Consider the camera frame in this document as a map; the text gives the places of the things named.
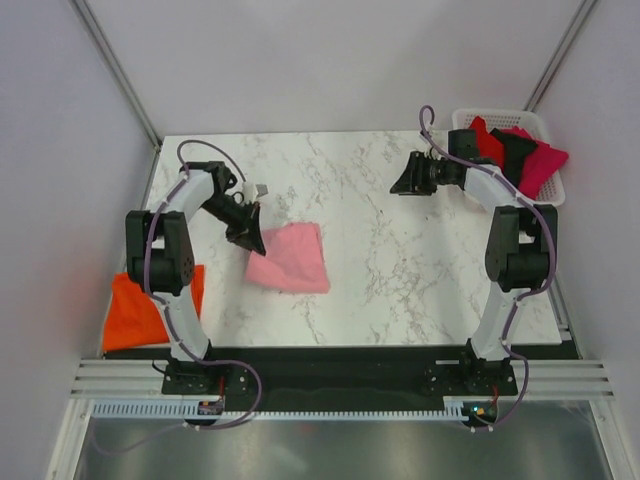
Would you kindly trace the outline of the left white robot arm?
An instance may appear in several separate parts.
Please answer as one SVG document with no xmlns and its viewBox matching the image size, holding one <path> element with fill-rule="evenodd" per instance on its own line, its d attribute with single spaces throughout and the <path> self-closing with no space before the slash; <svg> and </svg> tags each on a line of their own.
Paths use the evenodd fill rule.
<svg viewBox="0 0 640 480">
<path fill-rule="evenodd" d="M 259 200 L 268 187 L 244 181 L 237 199 L 229 191 L 238 178 L 221 161 L 188 162 L 178 181 L 153 208 L 132 210 L 125 219 L 126 271 L 155 304 L 167 332 L 171 357 L 190 363 L 185 382 L 198 393 L 208 393 L 219 382 L 217 365 L 209 357 L 211 342 L 196 312 L 191 283 L 195 255 L 189 223 L 203 209 L 226 226 L 228 242 L 261 256 L 266 247 L 261 234 Z"/>
</svg>

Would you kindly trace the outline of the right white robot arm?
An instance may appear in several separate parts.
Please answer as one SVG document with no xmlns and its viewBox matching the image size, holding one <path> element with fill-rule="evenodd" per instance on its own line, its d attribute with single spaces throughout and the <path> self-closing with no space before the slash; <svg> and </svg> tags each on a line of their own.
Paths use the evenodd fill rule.
<svg viewBox="0 0 640 480">
<path fill-rule="evenodd" d="M 504 363 L 516 356 L 511 331 L 521 306 L 553 283 L 558 212 L 551 204 L 536 204 L 523 196 L 489 159 L 461 158 L 440 147 L 429 130 L 420 135 L 439 156 L 411 152 L 390 193 L 431 196 L 440 186 L 455 186 L 492 214 L 484 260 L 490 293 L 469 340 L 472 360 L 457 371 L 460 386 L 477 394 L 494 381 L 489 363 Z"/>
</svg>

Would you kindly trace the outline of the pink t shirt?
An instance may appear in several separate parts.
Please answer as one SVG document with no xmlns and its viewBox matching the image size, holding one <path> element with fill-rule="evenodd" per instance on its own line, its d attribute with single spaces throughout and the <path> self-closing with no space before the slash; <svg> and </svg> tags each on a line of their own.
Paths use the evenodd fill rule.
<svg viewBox="0 0 640 480">
<path fill-rule="evenodd" d="M 330 282 L 322 235 L 317 223 L 297 222 L 265 230 L 264 256 L 251 253 L 245 271 L 248 283 L 296 294 L 327 294 Z"/>
</svg>

